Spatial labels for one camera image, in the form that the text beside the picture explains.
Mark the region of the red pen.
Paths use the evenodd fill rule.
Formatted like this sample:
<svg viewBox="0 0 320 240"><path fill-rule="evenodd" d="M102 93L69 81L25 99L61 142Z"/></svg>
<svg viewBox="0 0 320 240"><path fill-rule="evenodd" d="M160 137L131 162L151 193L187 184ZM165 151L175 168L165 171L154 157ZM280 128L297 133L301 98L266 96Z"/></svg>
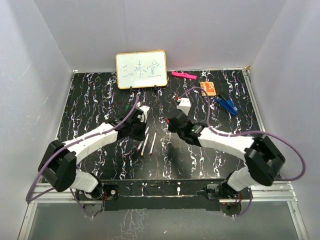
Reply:
<svg viewBox="0 0 320 240"><path fill-rule="evenodd" d="M152 156L152 154L153 154L153 149L154 149L154 146L155 146L156 137L157 137L157 133L155 132L155 133L154 133L154 136L153 136L151 148L150 148L150 151L149 151L149 155L150 155L150 156Z"/></svg>

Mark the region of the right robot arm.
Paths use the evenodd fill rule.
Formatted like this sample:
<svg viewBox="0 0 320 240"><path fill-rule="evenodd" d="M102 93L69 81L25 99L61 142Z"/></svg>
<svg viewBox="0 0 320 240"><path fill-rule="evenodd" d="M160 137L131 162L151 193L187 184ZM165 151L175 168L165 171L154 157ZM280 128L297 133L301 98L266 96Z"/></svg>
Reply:
<svg viewBox="0 0 320 240"><path fill-rule="evenodd" d="M271 186L285 163L285 157L266 134L228 137L225 132L214 133L207 124L189 120L180 109L174 110L166 122L168 130L187 144L219 150L245 162L221 184L206 187L207 194L216 198L233 199L252 185Z"/></svg>

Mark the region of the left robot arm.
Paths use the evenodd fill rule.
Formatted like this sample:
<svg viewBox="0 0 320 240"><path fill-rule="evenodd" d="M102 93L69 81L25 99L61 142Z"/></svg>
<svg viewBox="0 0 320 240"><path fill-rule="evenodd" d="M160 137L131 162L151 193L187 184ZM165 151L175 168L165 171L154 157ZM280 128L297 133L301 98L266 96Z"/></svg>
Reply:
<svg viewBox="0 0 320 240"><path fill-rule="evenodd" d="M78 170L77 165L98 149L121 139L142 141L150 109L146 105L136 106L74 140L52 141L39 164L38 173L57 192L75 189L85 192L93 200L101 198L102 181L92 173Z"/></svg>

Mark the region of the yellow pen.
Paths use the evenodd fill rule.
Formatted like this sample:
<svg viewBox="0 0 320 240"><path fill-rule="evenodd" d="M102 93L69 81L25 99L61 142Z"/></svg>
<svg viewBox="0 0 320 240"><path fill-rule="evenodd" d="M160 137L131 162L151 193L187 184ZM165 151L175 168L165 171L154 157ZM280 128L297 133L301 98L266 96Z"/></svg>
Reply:
<svg viewBox="0 0 320 240"><path fill-rule="evenodd" d="M149 138L149 133L145 137L140 156L144 156L144 151L145 151L145 148L146 148L146 145L147 145L147 142L148 142L148 138Z"/></svg>

